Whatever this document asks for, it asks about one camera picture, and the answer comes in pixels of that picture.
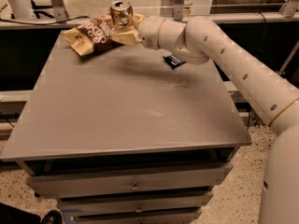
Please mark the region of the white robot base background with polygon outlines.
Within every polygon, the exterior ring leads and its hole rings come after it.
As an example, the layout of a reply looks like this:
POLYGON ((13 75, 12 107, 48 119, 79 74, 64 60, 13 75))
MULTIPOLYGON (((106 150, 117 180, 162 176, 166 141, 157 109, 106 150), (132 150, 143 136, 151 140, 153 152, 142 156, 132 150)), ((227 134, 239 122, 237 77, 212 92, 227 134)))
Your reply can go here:
POLYGON ((30 0, 6 0, 6 2, 16 19, 31 20, 36 17, 30 0))

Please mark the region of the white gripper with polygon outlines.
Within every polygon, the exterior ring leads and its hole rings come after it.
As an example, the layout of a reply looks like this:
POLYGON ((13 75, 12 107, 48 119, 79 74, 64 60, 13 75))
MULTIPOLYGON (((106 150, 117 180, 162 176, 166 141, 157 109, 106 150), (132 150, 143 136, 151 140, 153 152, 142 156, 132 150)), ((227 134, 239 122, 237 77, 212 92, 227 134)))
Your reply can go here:
POLYGON ((159 49, 159 31, 164 18, 150 16, 145 18, 142 14, 133 15, 135 28, 129 30, 112 30, 110 36, 113 41, 123 45, 136 45, 140 42, 147 49, 159 49))

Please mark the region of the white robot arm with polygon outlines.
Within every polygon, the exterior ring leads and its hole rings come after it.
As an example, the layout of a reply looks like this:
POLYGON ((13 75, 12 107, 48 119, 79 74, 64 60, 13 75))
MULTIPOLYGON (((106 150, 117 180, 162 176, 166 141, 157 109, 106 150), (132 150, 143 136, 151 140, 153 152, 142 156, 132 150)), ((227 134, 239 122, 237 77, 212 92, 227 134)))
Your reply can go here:
POLYGON ((259 224, 299 224, 299 89, 238 46, 212 20, 114 15, 111 36, 126 45, 166 49, 201 64, 210 59, 277 135, 268 156, 259 224))

